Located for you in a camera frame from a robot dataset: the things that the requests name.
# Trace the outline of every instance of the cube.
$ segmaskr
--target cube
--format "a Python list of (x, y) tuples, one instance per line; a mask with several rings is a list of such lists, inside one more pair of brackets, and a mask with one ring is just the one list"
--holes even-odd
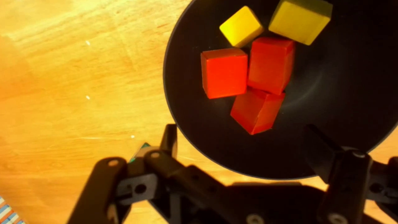
[(256, 134), (271, 129), (285, 95), (271, 95), (248, 90), (236, 97), (230, 116), (249, 133)]
[(248, 83), (248, 55), (240, 49), (204, 51), (201, 83), (208, 98), (243, 95)]
[(248, 85), (281, 95), (287, 86), (295, 57), (295, 42), (261, 37), (251, 44)]
[(234, 47), (243, 47), (259, 36), (264, 27), (255, 14), (244, 6), (221, 24), (220, 31)]
[(333, 6), (323, 0), (281, 0), (269, 30), (311, 45), (330, 22)]

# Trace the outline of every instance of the black plate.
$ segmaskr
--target black plate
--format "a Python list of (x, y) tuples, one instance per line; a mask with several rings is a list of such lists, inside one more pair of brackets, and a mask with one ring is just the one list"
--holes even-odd
[(333, 1), (332, 21), (315, 44), (297, 44), (292, 80), (274, 129), (252, 137), (230, 118), (233, 97), (206, 98), (199, 55), (230, 47), (219, 25), (241, 6), (252, 9), (267, 27), (276, 4), (193, 1), (169, 41), (165, 96), (185, 137), (216, 163), (262, 178), (310, 177), (313, 172), (300, 147), (306, 124), (362, 151), (371, 151), (397, 126), (398, 1)]

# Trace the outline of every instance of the red block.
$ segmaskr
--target red block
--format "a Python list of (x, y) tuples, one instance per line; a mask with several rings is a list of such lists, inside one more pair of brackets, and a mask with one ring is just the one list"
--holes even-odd
[(249, 88), (236, 97), (230, 115), (250, 134), (265, 132), (272, 128), (284, 98), (285, 95)]
[(240, 49), (204, 51), (201, 82), (208, 98), (243, 95), (248, 86), (248, 55)]
[(289, 83), (295, 56), (295, 42), (261, 37), (251, 44), (248, 85), (281, 95)]

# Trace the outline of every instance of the yellow block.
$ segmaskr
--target yellow block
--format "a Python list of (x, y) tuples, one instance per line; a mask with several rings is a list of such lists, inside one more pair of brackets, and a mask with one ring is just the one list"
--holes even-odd
[(243, 47), (259, 36), (264, 29), (255, 14), (244, 6), (220, 26), (221, 32), (234, 47)]
[(269, 30), (311, 45), (330, 22), (333, 6), (323, 0), (281, 0)]

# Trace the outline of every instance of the wooden table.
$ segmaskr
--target wooden table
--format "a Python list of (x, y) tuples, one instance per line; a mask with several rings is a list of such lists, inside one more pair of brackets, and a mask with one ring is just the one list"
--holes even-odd
[[(93, 164), (158, 144), (173, 122), (162, 66), (189, 0), (0, 3), (0, 195), (29, 223), (66, 223)], [(398, 132), (372, 152), (398, 154)], [(267, 182), (210, 162), (179, 134), (178, 159), (224, 184)], [(302, 183), (325, 189), (318, 178)], [(367, 213), (393, 223), (373, 203)], [(164, 223), (147, 204), (127, 223)]]

